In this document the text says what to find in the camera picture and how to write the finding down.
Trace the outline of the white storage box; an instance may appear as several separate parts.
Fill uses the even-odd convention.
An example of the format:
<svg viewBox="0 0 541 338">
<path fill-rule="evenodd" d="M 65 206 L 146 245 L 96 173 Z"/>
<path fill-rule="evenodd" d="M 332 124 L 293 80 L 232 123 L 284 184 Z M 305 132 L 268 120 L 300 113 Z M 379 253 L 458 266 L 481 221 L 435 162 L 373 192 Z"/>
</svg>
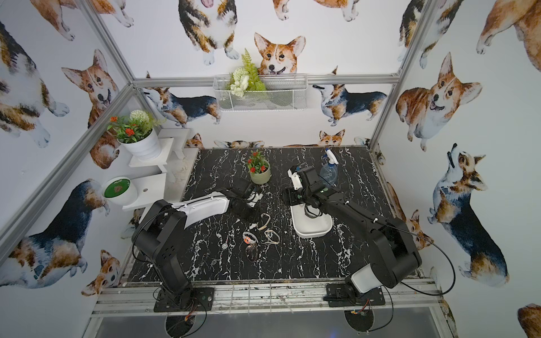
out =
<svg viewBox="0 0 541 338">
<path fill-rule="evenodd" d="M 334 225 L 333 219 L 328 214 L 317 218 L 310 218 L 305 214 L 305 204 L 291 206 L 292 224 L 297 235 L 304 239 L 312 239 L 327 235 Z"/>
</svg>

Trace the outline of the orange white watch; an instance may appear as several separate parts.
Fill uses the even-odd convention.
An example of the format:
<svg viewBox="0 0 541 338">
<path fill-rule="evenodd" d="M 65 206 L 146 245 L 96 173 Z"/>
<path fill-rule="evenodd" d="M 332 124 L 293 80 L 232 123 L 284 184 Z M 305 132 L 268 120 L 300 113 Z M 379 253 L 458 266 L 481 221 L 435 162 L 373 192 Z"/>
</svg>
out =
<svg viewBox="0 0 541 338">
<path fill-rule="evenodd" d="M 248 232 L 248 231 L 245 231 L 242 233 L 242 239 L 243 239 L 243 242 L 247 245 L 251 245 L 251 244 L 258 244 L 259 241 L 257 239 L 257 237 L 252 234 L 251 232 Z"/>
</svg>

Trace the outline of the black watch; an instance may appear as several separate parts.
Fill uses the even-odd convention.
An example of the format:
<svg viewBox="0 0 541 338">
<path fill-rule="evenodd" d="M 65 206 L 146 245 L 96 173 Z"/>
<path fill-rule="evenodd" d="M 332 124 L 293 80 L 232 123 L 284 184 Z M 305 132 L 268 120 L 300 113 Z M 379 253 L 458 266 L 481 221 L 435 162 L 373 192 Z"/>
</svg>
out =
<svg viewBox="0 0 541 338">
<path fill-rule="evenodd" d="M 247 255 L 247 259 L 250 261 L 250 262 L 256 262 L 259 258 L 259 248 L 258 248 L 258 245 L 253 243 L 253 244 L 249 244 L 247 247 L 246 247 L 246 251 L 245 251 L 246 255 Z"/>
</svg>

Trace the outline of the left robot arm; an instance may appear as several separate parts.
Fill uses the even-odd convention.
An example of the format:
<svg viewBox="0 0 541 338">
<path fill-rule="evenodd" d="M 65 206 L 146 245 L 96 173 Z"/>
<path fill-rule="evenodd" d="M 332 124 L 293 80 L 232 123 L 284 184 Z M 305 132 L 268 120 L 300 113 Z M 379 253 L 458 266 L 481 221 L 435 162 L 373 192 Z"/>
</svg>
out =
<svg viewBox="0 0 541 338">
<path fill-rule="evenodd" d="M 251 205 L 258 193 L 256 184 L 242 179 L 229 189 L 221 188 L 203 197 L 176 204 L 160 199 L 151 205 L 132 236 L 132 246 L 153 265 L 169 297 L 179 299 L 192 288 L 179 259 L 185 230 L 227 213 L 249 223 L 259 222 L 260 212 Z"/>
</svg>

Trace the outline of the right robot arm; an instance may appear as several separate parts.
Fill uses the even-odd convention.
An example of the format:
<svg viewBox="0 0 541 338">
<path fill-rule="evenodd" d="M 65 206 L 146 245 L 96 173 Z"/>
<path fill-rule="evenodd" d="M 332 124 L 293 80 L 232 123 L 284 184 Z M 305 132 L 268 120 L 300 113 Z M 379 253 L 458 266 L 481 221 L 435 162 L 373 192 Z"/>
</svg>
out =
<svg viewBox="0 0 541 338">
<path fill-rule="evenodd" d="M 326 186 L 312 166 L 293 166 L 287 174 L 294 187 L 283 192 L 285 204 L 307 204 L 347 225 L 356 239 L 367 243 L 367 265 L 348 277 L 356 291 L 366 294 L 382 286 L 393 288 L 421 266 L 404 221 L 374 214 L 348 200 L 343 192 Z"/>
</svg>

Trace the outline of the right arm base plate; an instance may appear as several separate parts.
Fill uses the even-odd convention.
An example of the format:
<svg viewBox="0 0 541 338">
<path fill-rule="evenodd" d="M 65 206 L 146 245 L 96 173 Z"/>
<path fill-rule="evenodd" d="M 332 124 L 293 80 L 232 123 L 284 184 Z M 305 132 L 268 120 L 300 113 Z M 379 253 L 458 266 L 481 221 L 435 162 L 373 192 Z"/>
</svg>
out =
<svg viewBox="0 0 541 338">
<path fill-rule="evenodd" d="M 327 284 L 325 287 L 326 294 L 323 300 L 328 302 L 329 307 L 346 307 L 356 306 L 363 307 L 365 305 L 383 306 L 385 305 L 385 297 L 381 288 L 375 288 L 363 294 L 357 291 L 350 284 Z"/>
</svg>

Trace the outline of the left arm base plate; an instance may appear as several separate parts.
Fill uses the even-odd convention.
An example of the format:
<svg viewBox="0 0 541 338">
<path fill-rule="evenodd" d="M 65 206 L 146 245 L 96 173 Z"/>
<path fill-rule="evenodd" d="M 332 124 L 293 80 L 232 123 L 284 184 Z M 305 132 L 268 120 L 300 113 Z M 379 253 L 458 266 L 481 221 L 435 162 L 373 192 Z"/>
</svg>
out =
<svg viewBox="0 0 541 338">
<path fill-rule="evenodd" d="M 215 291 L 213 287 L 197 287 L 174 295 L 160 289 L 159 293 L 154 295 L 156 300 L 154 312 L 209 311 L 213 306 Z"/>
</svg>

